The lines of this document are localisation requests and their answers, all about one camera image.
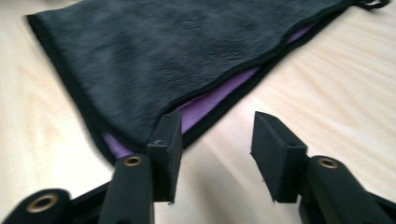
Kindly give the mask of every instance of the wooden table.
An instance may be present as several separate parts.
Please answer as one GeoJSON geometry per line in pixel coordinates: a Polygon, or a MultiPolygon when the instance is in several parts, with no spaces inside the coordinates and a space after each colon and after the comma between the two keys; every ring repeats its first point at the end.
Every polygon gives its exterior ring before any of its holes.
{"type": "MultiPolygon", "coordinates": [[[[0,220],[40,189],[76,197],[111,177],[23,17],[74,2],[0,2],[0,220]]],[[[183,155],[176,204],[156,203],[157,223],[301,223],[296,204],[272,203],[249,155],[255,111],[396,202],[395,12],[352,7],[285,58],[183,155]]]]}

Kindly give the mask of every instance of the towel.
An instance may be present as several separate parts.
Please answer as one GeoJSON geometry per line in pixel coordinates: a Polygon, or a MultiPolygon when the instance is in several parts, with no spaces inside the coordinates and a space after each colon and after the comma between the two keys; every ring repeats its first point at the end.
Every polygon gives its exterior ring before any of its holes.
{"type": "Polygon", "coordinates": [[[161,116],[172,111],[182,113],[187,148],[349,7],[384,2],[83,0],[27,20],[114,164],[145,153],[161,116]]]}

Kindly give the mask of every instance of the clamp jaw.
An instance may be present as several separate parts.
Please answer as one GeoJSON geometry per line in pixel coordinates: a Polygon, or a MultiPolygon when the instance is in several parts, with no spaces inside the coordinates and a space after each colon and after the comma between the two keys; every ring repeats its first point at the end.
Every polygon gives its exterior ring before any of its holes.
{"type": "Polygon", "coordinates": [[[296,203],[304,224],[396,223],[396,204],[367,192],[340,161],[306,156],[278,118],[256,112],[251,155],[274,201],[296,203]]]}

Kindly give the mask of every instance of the purple lining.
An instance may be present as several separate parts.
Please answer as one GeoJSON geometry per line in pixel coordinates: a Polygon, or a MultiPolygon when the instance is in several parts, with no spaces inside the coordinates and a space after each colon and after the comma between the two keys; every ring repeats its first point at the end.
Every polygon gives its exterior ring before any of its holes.
{"type": "Polygon", "coordinates": [[[103,139],[105,139],[108,147],[110,148],[111,153],[113,153],[116,159],[134,154],[131,150],[129,150],[123,144],[121,144],[119,140],[117,140],[112,134],[103,133],[102,136],[103,139]]]}
{"type": "MultiPolygon", "coordinates": [[[[303,36],[313,26],[314,24],[307,25],[305,28],[295,32],[290,36],[288,44],[303,36]]],[[[216,105],[218,105],[224,98],[226,98],[228,94],[250,79],[259,69],[260,67],[248,69],[245,72],[231,77],[212,92],[206,93],[178,106],[175,111],[182,112],[182,133],[188,131],[213,108],[215,108],[216,105]]],[[[102,136],[116,159],[133,154],[130,149],[121,144],[112,134],[103,133],[102,136]]]]}
{"type": "Polygon", "coordinates": [[[259,68],[253,68],[233,76],[212,92],[179,106],[176,111],[182,112],[181,132],[185,133],[188,131],[193,125],[206,116],[209,111],[215,108],[221,100],[251,78],[258,70],[259,68]]]}

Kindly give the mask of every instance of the wood grain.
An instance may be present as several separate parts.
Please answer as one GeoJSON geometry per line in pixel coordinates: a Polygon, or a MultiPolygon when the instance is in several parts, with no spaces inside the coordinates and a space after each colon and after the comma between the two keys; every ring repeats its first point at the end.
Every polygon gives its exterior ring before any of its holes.
{"type": "MultiPolygon", "coordinates": [[[[75,2],[0,2],[0,220],[40,189],[76,197],[111,177],[23,18],[75,2]]],[[[285,58],[183,155],[176,203],[156,204],[157,223],[301,223],[296,204],[272,203],[249,155],[255,111],[396,202],[395,11],[352,7],[285,58]]]]}

